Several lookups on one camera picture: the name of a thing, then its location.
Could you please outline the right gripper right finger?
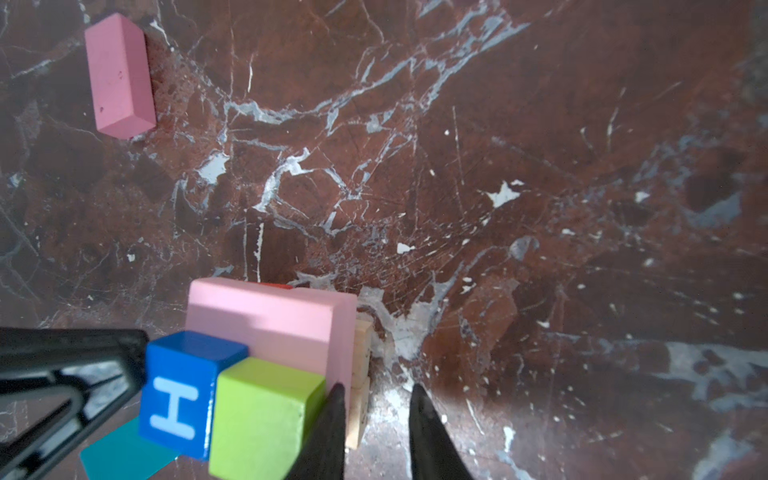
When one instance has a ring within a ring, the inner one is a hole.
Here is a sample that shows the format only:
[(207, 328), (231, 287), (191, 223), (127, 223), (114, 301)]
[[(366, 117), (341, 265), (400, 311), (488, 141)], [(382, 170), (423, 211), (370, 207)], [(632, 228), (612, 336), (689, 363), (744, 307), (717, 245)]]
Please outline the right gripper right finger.
[(408, 425), (411, 475), (414, 480), (472, 480), (421, 384), (413, 386)]

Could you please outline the green cube block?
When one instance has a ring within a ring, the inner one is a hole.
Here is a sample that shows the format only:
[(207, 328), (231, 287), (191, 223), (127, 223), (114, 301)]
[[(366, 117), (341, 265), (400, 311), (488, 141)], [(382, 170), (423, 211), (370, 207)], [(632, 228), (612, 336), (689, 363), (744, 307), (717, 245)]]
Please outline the green cube block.
[(325, 402), (325, 377), (248, 357), (218, 377), (209, 473), (282, 479)]

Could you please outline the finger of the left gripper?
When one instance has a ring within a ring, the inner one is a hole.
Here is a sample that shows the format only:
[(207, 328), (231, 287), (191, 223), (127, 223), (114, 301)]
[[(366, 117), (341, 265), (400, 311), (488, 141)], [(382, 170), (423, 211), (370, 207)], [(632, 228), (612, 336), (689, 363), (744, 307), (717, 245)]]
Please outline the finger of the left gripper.
[(63, 404), (1, 444), (3, 479), (41, 479), (140, 393), (148, 334), (141, 329), (1, 329), (1, 398)]

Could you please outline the natural wood block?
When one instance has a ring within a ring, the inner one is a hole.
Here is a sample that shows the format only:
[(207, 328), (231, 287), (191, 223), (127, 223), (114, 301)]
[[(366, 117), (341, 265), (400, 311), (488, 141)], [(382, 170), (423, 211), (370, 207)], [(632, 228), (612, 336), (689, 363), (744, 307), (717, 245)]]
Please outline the natural wood block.
[(368, 377), (373, 333), (373, 318), (367, 313), (360, 312), (355, 325), (351, 383), (353, 389), (360, 389)]
[(360, 388), (351, 390), (345, 446), (352, 450), (359, 447), (367, 424), (370, 383), (371, 379), (366, 377)]

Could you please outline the red rectangular block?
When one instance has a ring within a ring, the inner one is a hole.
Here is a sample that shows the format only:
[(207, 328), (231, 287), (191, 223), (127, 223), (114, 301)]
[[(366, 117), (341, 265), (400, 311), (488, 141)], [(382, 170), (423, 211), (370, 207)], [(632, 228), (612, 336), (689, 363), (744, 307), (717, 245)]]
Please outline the red rectangular block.
[(284, 284), (274, 284), (274, 283), (258, 283), (261, 287), (269, 287), (269, 288), (275, 288), (279, 290), (293, 290), (295, 287), (291, 285), (284, 285)]

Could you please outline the pink block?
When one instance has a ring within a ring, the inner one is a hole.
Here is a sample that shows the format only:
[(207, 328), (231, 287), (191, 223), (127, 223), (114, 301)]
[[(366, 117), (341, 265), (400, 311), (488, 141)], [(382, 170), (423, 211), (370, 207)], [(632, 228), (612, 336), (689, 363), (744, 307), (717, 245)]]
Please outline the pink block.
[(120, 13), (84, 32), (97, 131), (121, 140), (156, 126), (145, 34)]
[(352, 389), (358, 297), (279, 290), (227, 278), (194, 280), (185, 328), (244, 344), (257, 359), (319, 374)]

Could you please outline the blue letter cube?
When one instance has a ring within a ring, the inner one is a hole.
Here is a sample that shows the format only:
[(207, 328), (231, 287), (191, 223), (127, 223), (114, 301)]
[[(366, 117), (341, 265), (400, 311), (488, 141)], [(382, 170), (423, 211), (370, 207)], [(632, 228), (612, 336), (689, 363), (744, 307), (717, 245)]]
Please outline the blue letter cube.
[(182, 455), (208, 460), (218, 376), (247, 356), (244, 344), (192, 331), (150, 342), (139, 434)]

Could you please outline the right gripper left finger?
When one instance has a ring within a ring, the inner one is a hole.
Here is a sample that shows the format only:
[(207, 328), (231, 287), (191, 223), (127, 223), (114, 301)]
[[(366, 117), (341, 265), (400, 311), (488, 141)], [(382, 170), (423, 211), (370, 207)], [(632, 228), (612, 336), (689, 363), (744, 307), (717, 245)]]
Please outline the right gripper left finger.
[(336, 383), (285, 480), (342, 480), (347, 411), (345, 387)]

